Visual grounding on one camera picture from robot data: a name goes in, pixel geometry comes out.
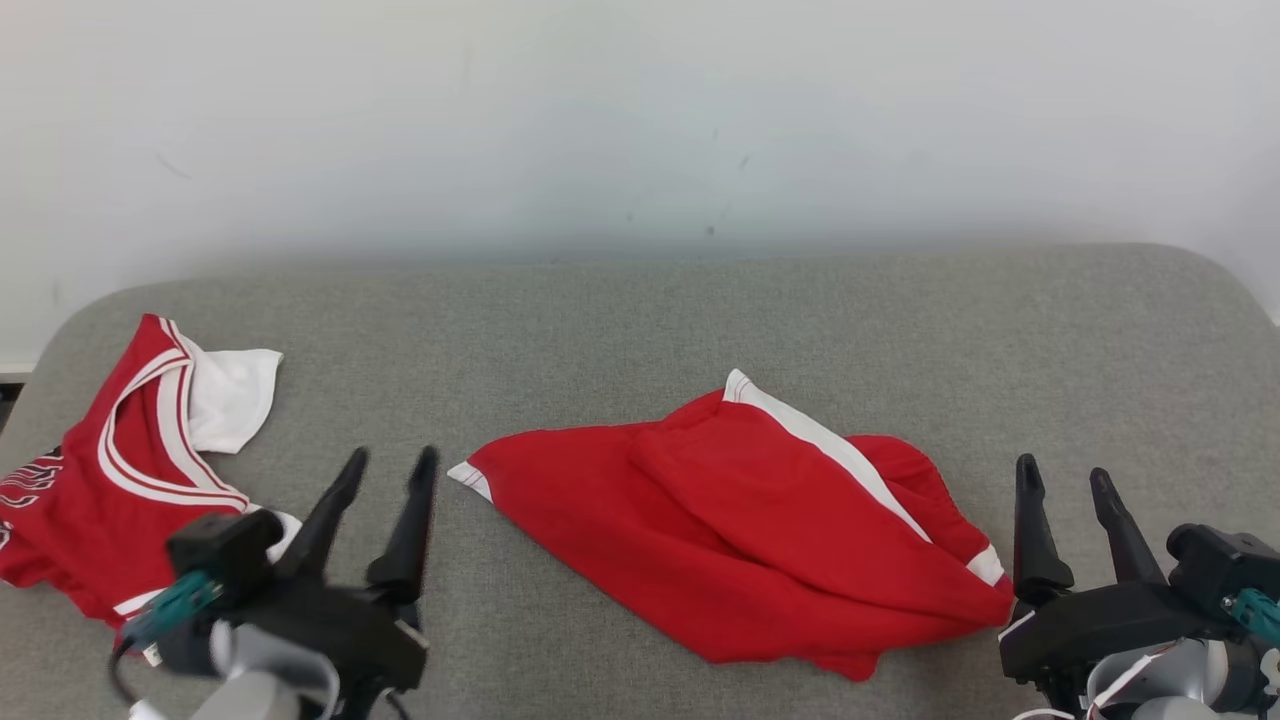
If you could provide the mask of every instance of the clothing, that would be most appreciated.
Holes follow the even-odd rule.
[[[735,370],[657,423],[534,430],[449,477],[713,662],[854,680],[890,648],[1001,626],[1012,588],[920,451],[840,438]]]
[[[266,420],[280,354],[205,352],[145,315],[88,413],[0,479],[0,579],[47,582],[119,626],[173,583],[165,541],[207,512],[256,510],[200,451],[236,452]],[[278,514],[287,537],[298,521]]]

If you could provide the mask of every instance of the red garment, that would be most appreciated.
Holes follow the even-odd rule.
[[[256,509],[197,448],[234,451],[257,432],[278,360],[204,352],[172,320],[143,316],[63,445],[0,479],[0,579],[47,582],[116,628],[141,610],[173,583],[170,534],[207,512]],[[297,520],[282,520],[287,542]]]
[[[864,680],[883,651],[1001,626],[1012,605],[928,457],[840,438],[736,370],[666,420],[521,433],[449,475],[712,662]]]

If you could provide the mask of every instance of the white wall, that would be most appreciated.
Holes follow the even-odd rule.
[[[1280,311],[1277,36],[1263,0],[6,0],[0,364],[141,282],[498,251],[1143,240]]]

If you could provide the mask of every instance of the teal connector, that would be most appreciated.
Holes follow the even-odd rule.
[[[1280,607],[1270,597],[1253,588],[1244,588],[1234,600],[1224,601],[1222,606],[1247,630],[1271,647],[1280,647]]]
[[[146,647],[183,620],[209,607],[220,594],[221,587],[209,579],[209,575],[187,573],[151,598],[137,618],[124,624],[120,635],[133,647]]]

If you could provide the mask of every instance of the gray table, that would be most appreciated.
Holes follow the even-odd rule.
[[[1196,520],[1280,543],[1280,342],[1221,268],[1155,246],[963,256],[439,268],[193,281],[70,319],[0,439],[0,469],[59,441],[138,315],[206,348],[284,352],[261,434],[215,469],[303,514],[357,445],[374,454],[334,552],[356,582],[419,447],[445,464],[535,427],[664,415],[742,368],[840,433],[928,452],[1011,559],[1014,459],[1034,452],[1080,587],[1111,580],[1087,487],[1111,470],[1157,553]],[[424,602],[422,720],[724,717],[989,720],[1038,705],[995,633],[890,653],[852,684],[806,664],[710,666],[634,618],[492,506],[442,483]],[[1171,565],[1167,559],[1166,569]],[[0,588],[5,717],[120,719],[111,635],[47,589]],[[133,665],[175,716],[207,685]]]

